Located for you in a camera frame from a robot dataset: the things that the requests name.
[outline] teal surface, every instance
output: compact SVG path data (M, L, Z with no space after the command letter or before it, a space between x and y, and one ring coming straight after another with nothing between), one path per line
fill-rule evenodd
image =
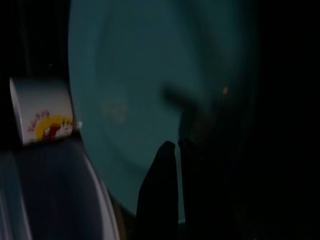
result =
M198 0L196 11L188 2L71 3L69 74L80 133L110 193L133 214L158 148L179 138L181 110L166 102L164 89L206 108L238 84L243 67L237 2Z

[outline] dark background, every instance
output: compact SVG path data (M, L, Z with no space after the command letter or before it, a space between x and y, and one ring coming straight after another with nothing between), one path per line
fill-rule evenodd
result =
M21 149L9 77L69 80L69 1L0 3L0 149ZM259 2L254 123L234 183L244 238L319 239L319 34L307 2Z

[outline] yellow circle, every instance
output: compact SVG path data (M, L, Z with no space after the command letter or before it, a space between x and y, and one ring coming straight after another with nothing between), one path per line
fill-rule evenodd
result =
M35 130L35 139L41 140L44 136L44 131L49 129L52 125L61 125L61 124L69 124L72 125L72 118L62 115L53 115L49 116L45 119L42 119L36 127Z

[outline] teal plate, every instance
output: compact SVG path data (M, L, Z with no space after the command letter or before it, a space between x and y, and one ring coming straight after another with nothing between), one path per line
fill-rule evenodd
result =
M234 86L242 69L244 36L235 1L197 1L206 25L189 16L187 2L71 3L69 74L80 133L95 170L132 214L158 148L165 141L178 142L182 113L166 102L164 89L179 89L205 105L219 98L224 87ZM199 37L204 25L206 34ZM201 43L206 36L220 52L210 48L210 40L208 46ZM199 53L206 52L212 56L201 60ZM204 74L205 58L219 62L211 66L216 73ZM181 203L179 219L184 220Z

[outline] white container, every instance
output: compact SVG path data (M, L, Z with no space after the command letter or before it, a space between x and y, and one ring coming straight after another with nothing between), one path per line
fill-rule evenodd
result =
M72 133L72 103L61 79L11 78L10 92L23 145Z

